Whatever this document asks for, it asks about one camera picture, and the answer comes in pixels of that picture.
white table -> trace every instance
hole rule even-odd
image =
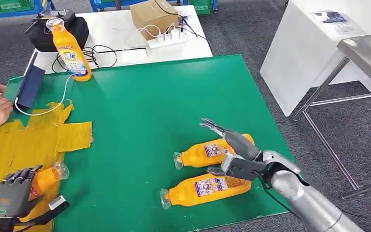
[[[260,73],[285,116],[312,87],[320,86],[343,54],[336,45],[346,36],[323,29],[310,12],[345,13],[371,35],[371,0],[290,0]],[[349,62],[331,84],[360,81],[371,92],[371,79]]]
[[[187,22],[192,29],[198,35],[205,37],[196,11],[192,5],[176,6],[174,8],[180,15],[187,15]],[[85,18],[89,27],[89,37],[85,45],[86,47],[93,47],[97,44],[108,46],[113,50],[147,47],[147,41],[136,30],[137,28],[133,24],[130,10],[93,12],[76,15]],[[184,30],[184,32],[187,34],[187,41],[184,43],[162,48],[117,52],[118,62],[114,66],[213,56],[205,39],[196,37],[188,31]],[[107,48],[101,47],[97,47],[96,50],[109,51]],[[34,65],[45,70],[46,74],[53,73],[52,63],[56,58],[57,52],[39,52],[37,49],[35,49],[34,52],[38,52]],[[100,67],[110,66],[115,61],[113,52],[97,54],[96,58]],[[54,65],[54,70],[56,72],[65,72],[57,62]]]

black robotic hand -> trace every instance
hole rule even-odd
[[[32,179],[41,167],[18,170],[0,181],[0,217],[23,218],[35,207],[41,198],[29,201],[29,193]]]
[[[26,226],[17,231],[22,232],[35,225],[45,225],[70,205],[63,196],[59,196],[49,203],[49,211],[30,221],[21,222],[42,197],[29,201],[32,180],[35,173],[42,168],[25,168],[16,173],[8,174],[0,181],[0,232],[13,232],[15,226]]]

robotic arm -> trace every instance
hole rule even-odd
[[[235,154],[227,154],[221,167],[209,167],[207,172],[246,180],[260,178],[288,202],[292,211],[288,210],[310,231],[363,232],[324,195],[311,187],[301,177],[295,164],[278,152],[261,151],[241,134],[224,129],[210,119],[203,118],[200,125],[219,134],[235,151]]]

yellow fabric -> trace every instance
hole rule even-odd
[[[48,104],[49,109],[57,103]],[[28,125],[24,127],[20,120],[5,123],[0,127],[0,180],[8,173],[14,173],[27,167],[43,165],[43,169],[50,168],[56,161],[63,161],[66,151],[90,147],[92,142],[92,123],[64,124],[73,110],[73,103],[66,108],[61,105],[56,110],[29,118]],[[34,110],[33,114],[45,112]],[[31,213],[22,221],[35,218],[48,208],[58,193],[59,183],[54,185]],[[53,223],[45,226],[35,226],[28,232],[50,232]]]

green table surface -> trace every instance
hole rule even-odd
[[[59,101],[66,73],[45,76],[35,108]],[[9,82],[13,99],[21,78]],[[253,181],[249,192],[193,207],[161,207],[159,191],[204,174],[176,170],[172,154],[219,138],[202,117],[250,134],[261,149],[293,158],[241,56],[223,56],[99,69],[71,82],[75,110],[67,122],[93,122],[91,148],[68,152],[71,175],[60,193],[71,207],[56,232],[193,231],[286,212]],[[11,119],[27,117],[12,113]]]

